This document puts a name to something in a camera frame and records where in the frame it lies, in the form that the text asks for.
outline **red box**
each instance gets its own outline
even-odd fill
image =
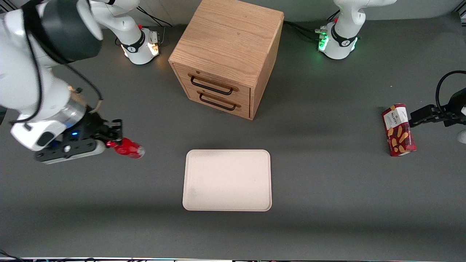
[[[405,104],[398,103],[382,113],[390,155],[399,157],[416,151]]]

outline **wooden drawer cabinet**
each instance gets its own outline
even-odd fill
[[[203,0],[169,62],[189,99],[253,119],[277,56],[284,15]]]

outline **white tray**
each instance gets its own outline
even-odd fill
[[[190,211],[267,211],[272,206],[265,150],[191,150],[183,206]]]

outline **drawer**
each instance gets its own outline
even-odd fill
[[[250,88],[237,87],[201,76],[199,71],[174,64],[183,87],[195,89],[249,108]]]
[[[224,112],[228,112],[239,117],[249,118],[249,106],[235,103],[223,97],[207,93],[201,88],[187,88],[189,99],[213,107]]]

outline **green led light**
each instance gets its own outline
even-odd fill
[[[353,47],[351,47],[351,51],[354,50],[354,47],[356,46],[356,42],[357,42],[357,37],[356,37],[356,39],[354,40],[354,44],[353,44]]]
[[[327,43],[329,42],[329,37],[328,37],[328,36],[325,36],[325,38],[322,39],[322,40],[321,40],[321,41],[322,41],[323,43],[321,42],[321,43],[319,44],[319,49],[320,49],[321,51],[324,51],[325,48],[326,48],[326,46],[327,46]]]

